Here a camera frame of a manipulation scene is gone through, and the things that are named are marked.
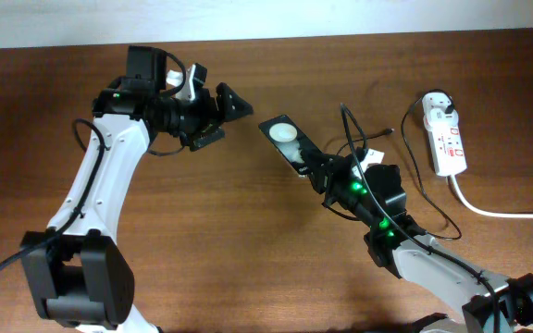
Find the white wall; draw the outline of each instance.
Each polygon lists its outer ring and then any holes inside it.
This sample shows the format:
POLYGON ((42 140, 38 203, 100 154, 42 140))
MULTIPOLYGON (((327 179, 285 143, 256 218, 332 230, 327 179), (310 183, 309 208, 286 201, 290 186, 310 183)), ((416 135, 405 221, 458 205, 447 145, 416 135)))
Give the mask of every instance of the white wall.
POLYGON ((0 0, 0 47, 525 27, 532 0, 0 0))

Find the brown wooden surface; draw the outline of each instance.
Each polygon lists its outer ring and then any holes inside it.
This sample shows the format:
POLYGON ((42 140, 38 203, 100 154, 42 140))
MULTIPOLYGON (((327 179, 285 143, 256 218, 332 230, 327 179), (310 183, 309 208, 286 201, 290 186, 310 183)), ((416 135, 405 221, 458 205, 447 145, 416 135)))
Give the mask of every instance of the brown wooden surface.
MULTIPOLYGON (((366 228, 321 206, 257 124, 288 114, 328 152, 343 143, 340 102, 367 132, 400 126, 424 90, 450 92, 461 114, 469 201, 533 211, 533 31, 473 31, 289 40, 159 43, 227 82, 255 114, 195 154, 147 155, 122 209, 118 244, 135 303, 163 328, 325 331, 403 323, 446 306, 376 268, 366 228)), ((69 125, 124 73, 126 45, 0 50, 0 260, 26 230, 42 230, 82 152, 69 125)), ((465 236, 446 247, 512 277, 533 273, 533 220, 478 216, 429 163, 419 109, 407 131, 429 195, 465 236)), ((158 147, 176 143, 161 137, 158 147)), ((371 142, 402 169, 407 207, 424 227, 452 232, 418 193, 400 134, 371 142)), ((20 265, 0 275, 0 332, 61 332, 34 311, 20 265)))

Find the white cable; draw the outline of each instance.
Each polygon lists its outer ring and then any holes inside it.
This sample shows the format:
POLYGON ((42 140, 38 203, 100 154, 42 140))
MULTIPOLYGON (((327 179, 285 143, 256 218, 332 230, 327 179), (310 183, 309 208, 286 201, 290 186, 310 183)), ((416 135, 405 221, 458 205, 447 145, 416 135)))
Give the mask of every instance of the white cable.
POLYGON ((455 180, 455 175, 450 175, 450 180, 452 181, 453 189, 455 190, 456 194, 458 195, 458 198, 460 198, 460 201, 464 206, 468 207, 471 211, 481 214, 483 216, 490 216, 490 217, 504 217, 504 218, 533 218, 533 214, 507 214, 507 213, 492 213, 483 211, 482 209, 478 209, 472 204, 470 204, 467 199, 464 197, 462 192, 460 191, 460 187, 458 186, 458 182, 455 180))

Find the power strip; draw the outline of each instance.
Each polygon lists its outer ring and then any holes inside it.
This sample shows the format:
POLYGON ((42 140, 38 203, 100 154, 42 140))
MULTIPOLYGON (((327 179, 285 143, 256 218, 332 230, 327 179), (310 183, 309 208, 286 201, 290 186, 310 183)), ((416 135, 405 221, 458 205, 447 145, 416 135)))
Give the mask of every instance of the power strip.
POLYGON ((435 173, 447 177, 463 172, 467 165, 452 99, 443 92, 430 92, 423 97, 422 104, 435 173))

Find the white circle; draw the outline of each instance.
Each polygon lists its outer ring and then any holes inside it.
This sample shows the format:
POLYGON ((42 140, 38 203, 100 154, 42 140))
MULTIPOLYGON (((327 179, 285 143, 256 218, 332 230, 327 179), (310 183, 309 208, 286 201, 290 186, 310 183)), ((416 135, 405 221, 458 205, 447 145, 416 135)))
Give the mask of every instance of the white circle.
POLYGON ((297 129, 293 125, 279 123, 271 126, 268 135, 277 142, 290 142, 297 137, 297 129))

